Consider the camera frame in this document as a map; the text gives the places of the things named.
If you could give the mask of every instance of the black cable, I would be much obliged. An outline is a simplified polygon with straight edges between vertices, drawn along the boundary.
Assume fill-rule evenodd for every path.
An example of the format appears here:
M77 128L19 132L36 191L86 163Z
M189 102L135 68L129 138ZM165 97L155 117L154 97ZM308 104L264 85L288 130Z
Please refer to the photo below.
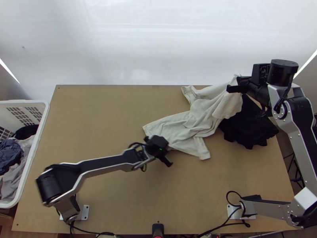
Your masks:
M237 209L235 209L235 210L229 215L229 217L225 220L225 222L224 222L222 225L217 226L217 227L215 227L215 228L213 228L213 229L211 229L211 230L205 231L204 233L201 233L201 234L197 235L198 238L200 238L200 237L202 237L202 236L204 236L204 235L207 235L207 234L213 232L214 230L217 230L217 229L222 228L222 227L224 227L224 226L245 225L245 226L248 227L248 228L250 227L250 224L246 223L244 220L242 220L242 222L238 222L238 223L229 223L229 224L227 224L227 222L228 222L229 219L232 217L232 215L233 215L236 211L238 211L239 209L241 209L241 206L240 206L240 205L234 205L234 204L232 204L232 203L228 200L228 195L229 195L230 193L235 193L235 194L237 194L240 198L242 198L242 197L241 197L241 195L240 195L239 193L237 193L236 191L229 191L229 192L227 192L227 194L226 194L227 202L228 202L230 205L232 205L233 207L237 207ZM242 216L241 216L241 217L246 216L244 213L245 213L245 205L243 204L243 213L242 213Z
M303 189L303 187L300 185L299 182L296 182L296 183L297 183L297 185L298 185L301 189Z
M287 94L289 93L291 87L292 87L293 78L291 78L288 82L287 89L283 92L283 95L279 98L277 103L274 106L274 111L277 113L280 113L280 108L282 106L283 101L286 99Z
M317 206L310 213L308 213L306 215L297 216L297 217L294 215L290 215L290 217L292 218L293 222L301 222L301 221L305 220L306 218L309 218L316 211L317 211Z
M288 156L285 156L285 157L283 157L283 159L286 159L287 157L290 157L291 155L293 155L294 154L294 152L293 153L291 153L290 155L288 155Z
M69 226L69 234L71 235L71 238L74 238L74 235L72 233L72 226Z
M75 223L75 221L72 221L71 224L68 224L69 227L70 227L70 232L69 232L69 234L70 234L72 237L74 237L74 236L73 236L73 233L72 233L72 229L76 229L76 230L79 230L79 231L81 231L81 232L88 233L88 234L95 234L95 235L97 235L96 238L99 237L100 235L107 235L107 236L114 236L114 235L115 235L115 234L112 233L112 232L101 232L101 233L99 233L99 232L93 232L93 231L83 230L83 229L80 229L80 228L74 226L74 223Z
M288 169L287 169L287 173L289 173L289 171L290 171L290 168L291 168L291 166L292 166L292 163L293 163L293 161L294 161L294 158L295 158L295 154L293 155L293 157L292 157L292 159L291 159L291 161L290 161L290 165L289 165L289 167L288 167Z
M240 197L240 199L242 199L240 194L238 194L236 191L232 191L231 190L231 191L227 192L227 194L225 195L225 198L227 199L227 202L233 207L241 207L240 205L235 205L235 204L232 204L231 202L229 202L228 195L231 194L231 193L237 194Z
M134 142L134 143L130 144L130 145L128 146L128 148L130 148L131 146L134 146L134 145L146 146L146 144L144 144L144 143Z

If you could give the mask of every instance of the dark clothing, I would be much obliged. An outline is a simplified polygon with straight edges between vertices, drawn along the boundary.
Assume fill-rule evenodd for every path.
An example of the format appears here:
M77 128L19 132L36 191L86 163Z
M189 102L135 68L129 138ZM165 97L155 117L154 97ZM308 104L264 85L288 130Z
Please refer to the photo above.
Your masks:
M29 138L30 136L35 135L37 128L38 128L38 125L30 125L30 126L22 127L16 131L14 137L17 138L18 140L25 140Z
M266 146L266 140L275 136L278 128L267 117L259 118L261 109L249 96L242 95L242 100L241 112L219 124L224 139L237 141L247 149L252 149L254 145Z
M4 140L0 144L0 175L9 170L9 167L20 163L23 150L14 140Z

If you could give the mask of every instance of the white cloth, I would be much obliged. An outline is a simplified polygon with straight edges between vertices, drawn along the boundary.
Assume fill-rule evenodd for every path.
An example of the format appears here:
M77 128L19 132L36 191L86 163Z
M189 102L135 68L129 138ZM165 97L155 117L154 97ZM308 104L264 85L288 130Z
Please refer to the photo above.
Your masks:
M189 111L171 115L143 126L145 134L163 136L169 146L204 160L210 158L203 137L215 133L220 122L241 111L241 93L228 93L227 85L237 85L237 77L225 84L197 90L184 86L181 90L191 105Z
M9 171L6 172L2 178L0 178L0 187L1 187L1 200L11 201L13 200L15 193L17 191L20 178L27 161L33 140L35 135L30 136L25 140L14 140L20 145L23 150L23 156L21 157L20 164L16 163L13 166L10 166Z

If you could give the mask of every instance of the floor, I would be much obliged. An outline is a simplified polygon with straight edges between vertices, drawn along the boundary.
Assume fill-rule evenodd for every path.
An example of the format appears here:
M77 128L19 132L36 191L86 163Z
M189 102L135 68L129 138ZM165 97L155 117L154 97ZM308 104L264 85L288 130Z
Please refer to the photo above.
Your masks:
M277 135L277 139L281 148L281 152L283 157L290 155L293 150L290 145L289 139L287 135L284 132L280 132ZM285 158L285 166L286 168L289 167L290 162L291 162L292 157L287 157ZM295 177L295 172L296 172L296 167L292 166L290 168L290 178ZM301 188L295 183L292 182L292 187L294 190L294 194L298 193ZM31 232L17 232L17 231L11 231L10 226L4 226L0 230L0 238L70 238L69 234L47 234L47 233L31 233ZM254 236L259 236L259 237L266 237L266 238L310 238L310 237L317 237L317 226L309 227L303 230L289 230L289 231L284 231L282 233L276 233L276 234L270 234L270 235L265 235L260 234L260 233L244 233L244 234L232 234L233 237L236 238L247 238L247 237L254 237ZM95 238L95 235L81 235L81 234L76 234L74 235L75 238ZM110 236L100 236L99 238L106 238ZM176 237L173 236L167 236L168 238L189 238L190 236L181 236L177 235ZM124 238L151 238L151 235L124 235Z

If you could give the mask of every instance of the metal base plate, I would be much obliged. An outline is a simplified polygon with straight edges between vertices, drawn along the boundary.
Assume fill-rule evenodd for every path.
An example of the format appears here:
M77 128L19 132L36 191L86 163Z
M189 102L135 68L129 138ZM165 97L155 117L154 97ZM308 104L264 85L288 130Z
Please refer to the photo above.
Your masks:
M237 209L237 207L233 207L231 205L227 205L227 212L228 212L228 217L230 216L231 213L233 213L233 211ZM242 212L243 212L243 209L239 209L238 211L236 211L232 217L230 219L240 219L240 220L253 220L256 218L256 216L251 216L251 217L241 217L242 216Z
M88 214L89 214L89 205L83 205L80 208L80 213L76 218L76 221L85 221L88 219Z

